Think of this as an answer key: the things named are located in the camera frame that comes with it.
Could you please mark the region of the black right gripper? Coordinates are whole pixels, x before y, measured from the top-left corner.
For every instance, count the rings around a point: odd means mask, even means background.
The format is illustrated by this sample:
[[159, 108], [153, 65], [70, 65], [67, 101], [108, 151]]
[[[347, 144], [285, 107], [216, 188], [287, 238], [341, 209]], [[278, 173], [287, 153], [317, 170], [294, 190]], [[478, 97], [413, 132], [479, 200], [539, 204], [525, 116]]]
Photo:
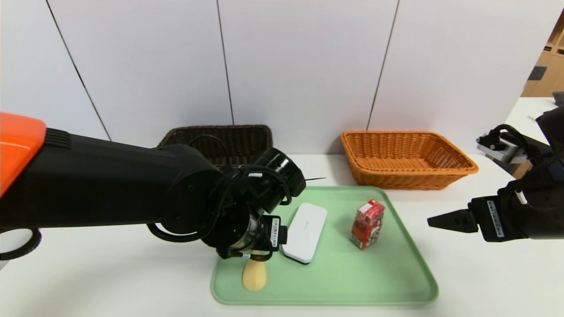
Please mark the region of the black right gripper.
[[561, 240], [564, 236], [563, 187], [517, 191], [506, 187], [496, 196], [472, 199], [468, 209], [427, 219], [430, 227], [478, 232], [487, 242], [521, 239]]

